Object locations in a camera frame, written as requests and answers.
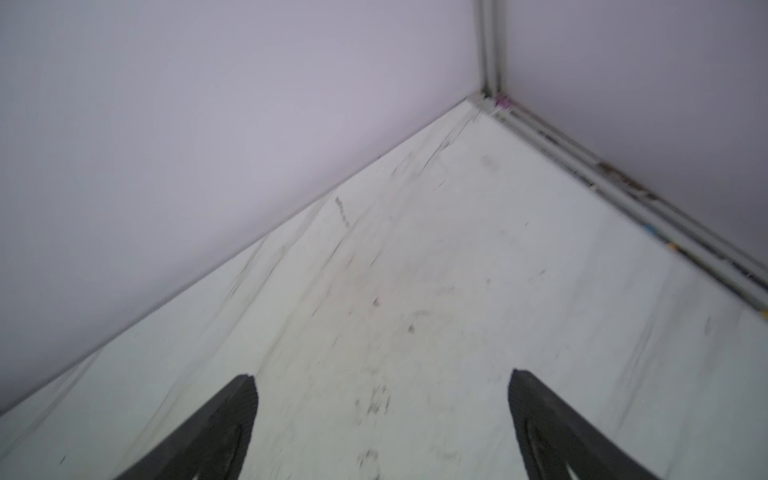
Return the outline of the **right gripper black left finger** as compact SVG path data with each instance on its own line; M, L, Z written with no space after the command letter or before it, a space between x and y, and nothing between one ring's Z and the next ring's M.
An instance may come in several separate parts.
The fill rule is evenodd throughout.
M251 375L238 375L121 479L237 479L258 412Z

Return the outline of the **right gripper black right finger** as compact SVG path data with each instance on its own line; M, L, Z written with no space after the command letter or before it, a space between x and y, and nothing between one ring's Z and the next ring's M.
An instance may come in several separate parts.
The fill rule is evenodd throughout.
M512 371L508 403L530 479L654 479L527 370Z

